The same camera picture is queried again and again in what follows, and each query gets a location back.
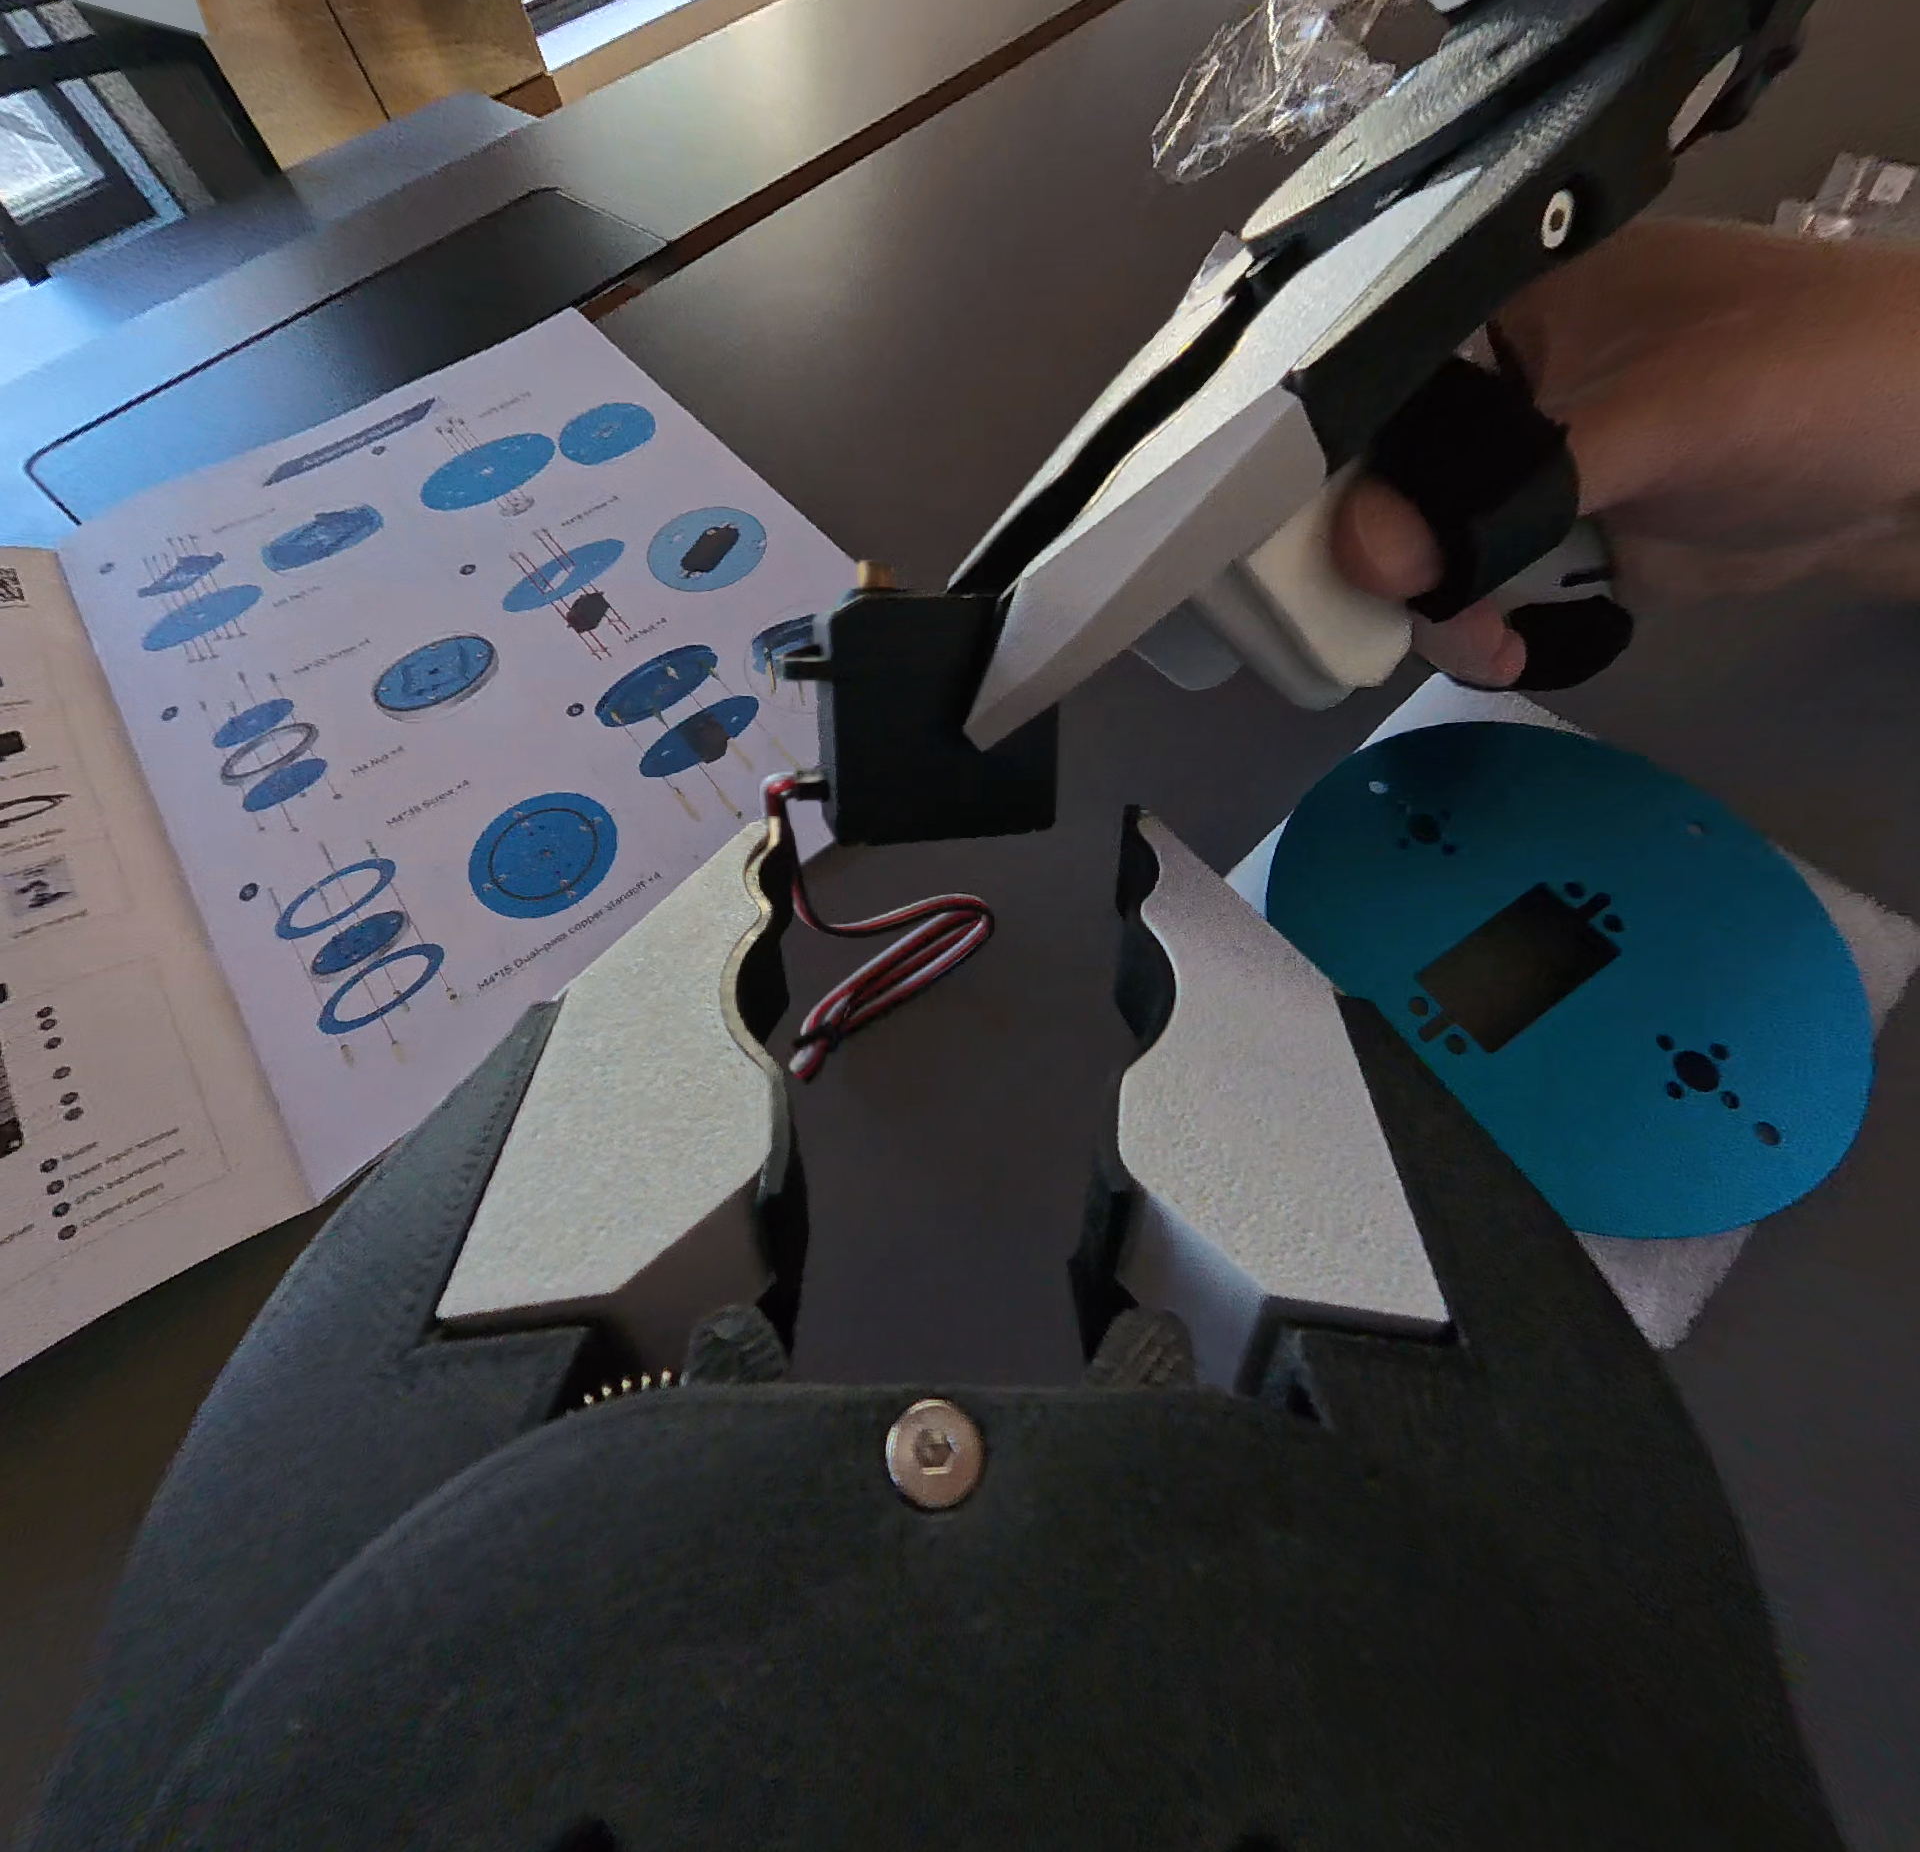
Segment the black metal frame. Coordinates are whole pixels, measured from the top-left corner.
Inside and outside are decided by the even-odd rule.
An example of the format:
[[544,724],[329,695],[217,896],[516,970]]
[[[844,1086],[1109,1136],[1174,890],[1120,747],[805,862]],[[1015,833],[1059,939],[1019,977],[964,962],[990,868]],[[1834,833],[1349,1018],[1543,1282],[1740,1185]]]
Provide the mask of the black metal frame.
[[197,33],[78,0],[3,0],[3,283],[279,174]]

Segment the crumpled clear plastic bag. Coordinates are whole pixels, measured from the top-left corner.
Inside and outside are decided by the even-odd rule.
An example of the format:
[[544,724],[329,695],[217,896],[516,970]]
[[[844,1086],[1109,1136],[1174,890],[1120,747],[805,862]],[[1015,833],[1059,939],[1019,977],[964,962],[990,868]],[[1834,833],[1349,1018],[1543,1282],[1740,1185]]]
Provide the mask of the crumpled clear plastic bag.
[[1150,137],[1163,182],[1199,182],[1269,143],[1302,151],[1366,111],[1397,71],[1381,20],[1416,0],[1257,0],[1190,59]]

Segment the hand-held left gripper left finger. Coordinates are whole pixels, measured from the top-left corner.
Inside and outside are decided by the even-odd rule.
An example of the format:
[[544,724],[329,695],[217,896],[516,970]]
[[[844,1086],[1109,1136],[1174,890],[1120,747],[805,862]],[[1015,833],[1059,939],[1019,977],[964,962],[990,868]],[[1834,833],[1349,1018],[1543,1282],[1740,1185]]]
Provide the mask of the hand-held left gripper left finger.
[[728,1305],[791,1348],[809,1239],[788,1072],[780,822],[746,825],[559,999],[439,1319],[684,1352]]

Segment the black servo motor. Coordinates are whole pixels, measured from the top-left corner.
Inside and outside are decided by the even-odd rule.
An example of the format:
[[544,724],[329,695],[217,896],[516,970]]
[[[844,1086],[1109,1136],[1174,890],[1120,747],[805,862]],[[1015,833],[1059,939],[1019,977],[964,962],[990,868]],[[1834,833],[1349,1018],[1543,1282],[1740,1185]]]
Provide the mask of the black servo motor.
[[1044,831],[1059,815],[1059,712],[990,746],[965,731],[1000,633],[993,595],[899,589],[859,562],[854,590],[777,651],[817,712],[828,830],[846,847]]

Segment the dark desk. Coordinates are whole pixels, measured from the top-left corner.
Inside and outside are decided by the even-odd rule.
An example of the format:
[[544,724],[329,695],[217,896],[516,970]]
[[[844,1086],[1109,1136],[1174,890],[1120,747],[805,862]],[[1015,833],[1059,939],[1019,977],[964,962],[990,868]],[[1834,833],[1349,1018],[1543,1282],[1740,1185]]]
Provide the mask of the dark desk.
[[[1284,178],[1166,185],[1148,134],[1251,0],[788,0],[69,349],[5,391],[5,542],[55,542],[25,464],[263,317],[564,188],[659,235],[604,336],[855,557],[936,586]],[[1915,160],[1915,0],[1820,0],[1809,49],[1670,203],[1771,219],[1838,151]],[[1655,614],[1553,706],[1686,771],[1915,919],[1915,608],[1796,586]],[[965,888],[990,953],[807,1086],[801,1376],[1054,1385],[1068,1254],[1128,1046],[1111,1003],[1125,804],[1233,868],[1397,704],[1295,712],[1127,657],[1063,719],[1054,831],[817,860],[831,911]],[[5,1847],[35,1816],[157,1484],[303,1214],[5,1376]],[[1749,1241],[1669,1358],[1738,1500],[1852,1847],[1915,1847],[1915,984],[1849,1160]]]

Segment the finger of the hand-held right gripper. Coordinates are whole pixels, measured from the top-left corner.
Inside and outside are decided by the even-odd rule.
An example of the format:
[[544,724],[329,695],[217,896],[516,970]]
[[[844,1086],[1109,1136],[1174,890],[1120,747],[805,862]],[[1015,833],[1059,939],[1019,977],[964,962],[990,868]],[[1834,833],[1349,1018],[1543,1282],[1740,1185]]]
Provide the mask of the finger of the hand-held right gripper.
[[1208,688],[1251,668],[1320,707],[1381,686],[1411,611],[1334,564],[1332,521],[1357,477],[1421,514],[1436,572],[1418,597],[1461,611],[1518,572],[1500,542],[1516,438],[1441,438],[1502,417],[1502,382],[1441,376],[1492,310],[1467,233],[1495,203],[1483,167],[1390,198],[1316,252],[1223,235],[1171,317],[1101,392],[964,564],[997,607],[964,731],[990,749],[1127,651]]
[[1145,438],[1216,375],[1252,320],[1316,257],[1556,84],[1548,59],[1425,65],[1320,146],[1190,283],[1174,313],[967,554],[951,594],[1000,600]]

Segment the clear plastic parts bag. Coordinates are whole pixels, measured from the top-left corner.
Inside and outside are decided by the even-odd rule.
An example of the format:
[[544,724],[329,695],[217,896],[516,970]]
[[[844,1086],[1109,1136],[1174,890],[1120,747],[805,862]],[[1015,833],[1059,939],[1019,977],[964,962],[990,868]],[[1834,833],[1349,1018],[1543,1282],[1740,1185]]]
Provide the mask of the clear plastic parts bag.
[[1773,230],[1815,240],[1917,240],[1917,166],[1841,152],[1809,200],[1784,200]]

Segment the person's right hand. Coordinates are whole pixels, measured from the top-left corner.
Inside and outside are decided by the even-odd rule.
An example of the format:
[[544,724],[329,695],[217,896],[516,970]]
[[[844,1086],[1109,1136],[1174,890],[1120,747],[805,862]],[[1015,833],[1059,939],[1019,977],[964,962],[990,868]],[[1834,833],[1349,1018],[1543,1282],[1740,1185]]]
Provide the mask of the person's right hand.
[[1491,325],[1565,431],[1618,601],[1917,594],[1917,246],[1638,219]]

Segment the open instruction booklet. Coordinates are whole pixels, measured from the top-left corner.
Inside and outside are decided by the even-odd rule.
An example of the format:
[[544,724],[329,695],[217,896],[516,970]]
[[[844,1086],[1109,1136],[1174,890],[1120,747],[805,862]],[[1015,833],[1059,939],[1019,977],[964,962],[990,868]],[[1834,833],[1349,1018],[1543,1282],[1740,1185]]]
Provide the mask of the open instruction booklet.
[[320,1207],[716,854],[850,586],[579,313],[5,550],[5,1372]]

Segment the wooden cabinet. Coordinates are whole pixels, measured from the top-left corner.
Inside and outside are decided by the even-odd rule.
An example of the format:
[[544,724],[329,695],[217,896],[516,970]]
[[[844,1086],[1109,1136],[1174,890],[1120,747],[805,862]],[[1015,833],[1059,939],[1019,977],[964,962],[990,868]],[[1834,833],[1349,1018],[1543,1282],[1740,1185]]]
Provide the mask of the wooden cabinet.
[[207,44],[279,166],[457,93],[559,111],[523,0],[198,0]]

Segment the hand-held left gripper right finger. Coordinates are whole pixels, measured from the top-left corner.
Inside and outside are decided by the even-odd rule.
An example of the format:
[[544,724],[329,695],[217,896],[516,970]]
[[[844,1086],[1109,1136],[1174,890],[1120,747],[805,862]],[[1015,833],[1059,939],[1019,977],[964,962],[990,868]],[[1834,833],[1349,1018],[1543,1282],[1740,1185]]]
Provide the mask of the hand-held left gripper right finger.
[[1234,1395],[1288,1330],[1451,1341],[1329,979],[1139,808],[1116,907],[1134,1053],[1068,1267],[1086,1361],[1127,1311],[1169,1315],[1174,1361]]

